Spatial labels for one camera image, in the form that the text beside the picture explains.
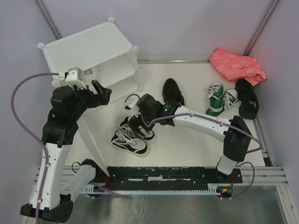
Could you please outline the black white canvas sneaker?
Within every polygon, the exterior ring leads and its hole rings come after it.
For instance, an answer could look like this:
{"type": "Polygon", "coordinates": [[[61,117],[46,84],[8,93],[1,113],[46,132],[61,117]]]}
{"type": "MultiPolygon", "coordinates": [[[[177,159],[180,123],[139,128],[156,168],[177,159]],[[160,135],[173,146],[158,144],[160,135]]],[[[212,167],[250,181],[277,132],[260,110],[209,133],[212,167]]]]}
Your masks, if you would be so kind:
{"type": "Polygon", "coordinates": [[[133,154],[145,154],[148,150],[148,146],[142,140],[132,137],[123,131],[116,131],[111,138],[111,143],[117,148],[126,150],[133,154]]]}

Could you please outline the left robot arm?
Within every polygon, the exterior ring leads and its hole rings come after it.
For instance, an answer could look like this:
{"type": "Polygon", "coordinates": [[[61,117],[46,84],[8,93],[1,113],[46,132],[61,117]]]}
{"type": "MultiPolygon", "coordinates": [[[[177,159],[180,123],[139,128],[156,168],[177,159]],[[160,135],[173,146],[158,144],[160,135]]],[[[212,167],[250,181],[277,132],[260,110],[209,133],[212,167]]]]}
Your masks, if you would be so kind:
{"type": "Polygon", "coordinates": [[[96,92],[77,85],[62,86],[53,91],[52,109],[41,139],[44,152],[40,174],[34,195],[21,207],[21,215],[65,223],[83,188],[91,181],[99,182],[108,172],[100,159],[86,159],[79,171],[61,186],[65,161],[78,130],[77,121],[88,108],[107,105],[110,101],[111,89],[102,87],[97,80],[91,83],[96,92]]]}

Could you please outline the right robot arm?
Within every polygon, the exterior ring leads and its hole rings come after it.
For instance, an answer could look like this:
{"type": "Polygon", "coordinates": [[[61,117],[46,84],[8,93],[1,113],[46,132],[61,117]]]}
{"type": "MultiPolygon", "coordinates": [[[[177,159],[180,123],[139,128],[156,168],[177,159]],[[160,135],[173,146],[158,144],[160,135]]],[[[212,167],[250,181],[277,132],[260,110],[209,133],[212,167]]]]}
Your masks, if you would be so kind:
{"type": "Polygon", "coordinates": [[[243,162],[249,148],[252,134],[243,118],[234,116],[232,119],[220,119],[210,115],[192,111],[174,101],[162,104],[150,94],[145,94],[133,99],[129,95],[124,100],[125,109],[134,106],[138,108],[135,115],[128,123],[134,134],[144,138],[143,128],[149,132],[155,124],[162,126],[184,127],[212,136],[223,143],[223,154],[214,171],[215,179],[226,182],[231,178],[231,173],[238,163],[243,162]]]}

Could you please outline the white plastic shoe cabinet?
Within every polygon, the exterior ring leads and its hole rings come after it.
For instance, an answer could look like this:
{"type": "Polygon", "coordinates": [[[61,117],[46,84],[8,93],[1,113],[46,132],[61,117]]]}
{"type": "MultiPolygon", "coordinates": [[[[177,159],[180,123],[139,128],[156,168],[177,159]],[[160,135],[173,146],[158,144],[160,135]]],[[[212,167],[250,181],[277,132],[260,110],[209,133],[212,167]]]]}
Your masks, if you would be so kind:
{"type": "Polygon", "coordinates": [[[113,17],[97,26],[37,46],[51,72],[79,68],[81,84],[95,91],[91,82],[97,80],[101,86],[112,90],[108,105],[87,109],[78,121],[78,132],[86,149],[106,171],[117,154],[110,140],[124,118],[132,115],[132,111],[124,109],[123,102],[127,96],[144,90],[137,61],[139,47],[119,30],[113,17]]]}

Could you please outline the black slip-on shoe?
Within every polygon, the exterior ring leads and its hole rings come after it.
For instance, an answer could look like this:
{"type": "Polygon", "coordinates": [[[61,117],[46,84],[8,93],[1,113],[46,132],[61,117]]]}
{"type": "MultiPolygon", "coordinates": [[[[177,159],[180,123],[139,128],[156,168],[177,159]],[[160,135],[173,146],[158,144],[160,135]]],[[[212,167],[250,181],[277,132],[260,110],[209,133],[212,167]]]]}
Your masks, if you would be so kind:
{"type": "Polygon", "coordinates": [[[252,84],[245,79],[239,79],[235,84],[235,90],[241,102],[240,116],[244,119],[254,120],[259,111],[259,103],[252,84]]]}
{"type": "Polygon", "coordinates": [[[178,87],[177,82],[173,78],[168,78],[165,81],[162,90],[162,97],[165,103],[172,101],[185,106],[185,99],[178,87]]]}

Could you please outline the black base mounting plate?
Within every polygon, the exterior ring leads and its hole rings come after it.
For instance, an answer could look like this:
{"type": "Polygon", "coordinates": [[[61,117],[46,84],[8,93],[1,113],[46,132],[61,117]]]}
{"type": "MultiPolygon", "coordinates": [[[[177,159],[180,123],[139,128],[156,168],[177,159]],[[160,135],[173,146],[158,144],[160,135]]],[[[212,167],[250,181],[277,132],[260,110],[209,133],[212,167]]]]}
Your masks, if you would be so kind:
{"type": "Polygon", "coordinates": [[[109,177],[101,172],[91,183],[107,184],[108,189],[202,189],[208,184],[243,183],[237,168],[229,175],[204,167],[108,167],[108,172],[109,177]]]}

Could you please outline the green canvas sneaker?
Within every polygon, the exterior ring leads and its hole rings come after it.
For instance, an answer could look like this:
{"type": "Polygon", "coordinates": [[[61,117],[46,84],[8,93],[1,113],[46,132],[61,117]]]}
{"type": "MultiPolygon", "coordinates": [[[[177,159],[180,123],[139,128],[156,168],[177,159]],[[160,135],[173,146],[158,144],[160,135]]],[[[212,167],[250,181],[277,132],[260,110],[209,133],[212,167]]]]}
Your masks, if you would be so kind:
{"type": "Polygon", "coordinates": [[[206,91],[209,99],[209,108],[206,110],[206,114],[217,117],[224,111],[223,84],[221,82],[213,82],[206,91]]]}
{"type": "Polygon", "coordinates": [[[235,107],[238,102],[238,92],[236,89],[228,89],[224,91],[223,97],[223,109],[226,111],[232,107],[235,107]]]}

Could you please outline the pink patterned bag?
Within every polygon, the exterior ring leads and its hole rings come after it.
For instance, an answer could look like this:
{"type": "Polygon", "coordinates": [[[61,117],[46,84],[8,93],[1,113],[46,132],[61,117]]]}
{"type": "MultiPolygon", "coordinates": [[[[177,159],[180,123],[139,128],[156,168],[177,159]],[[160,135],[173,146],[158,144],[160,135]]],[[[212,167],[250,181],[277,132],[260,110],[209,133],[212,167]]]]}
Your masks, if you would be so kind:
{"type": "Polygon", "coordinates": [[[232,83],[245,79],[255,86],[267,78],[256,58],[241,56],[223,48],[210,55],[210,63],[221,77],[232,83]]]}

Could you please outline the aluminium frame rail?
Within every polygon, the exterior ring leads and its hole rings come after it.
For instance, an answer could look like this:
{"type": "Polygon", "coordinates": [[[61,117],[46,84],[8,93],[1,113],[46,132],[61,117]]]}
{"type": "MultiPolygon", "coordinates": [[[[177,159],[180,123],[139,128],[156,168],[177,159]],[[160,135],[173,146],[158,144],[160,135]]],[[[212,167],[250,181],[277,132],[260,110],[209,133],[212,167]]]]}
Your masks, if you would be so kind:
{"type": "Polygon", "coordinates": [[[138,64],[210,63],[209,56],[138,56],[138,64]]]}

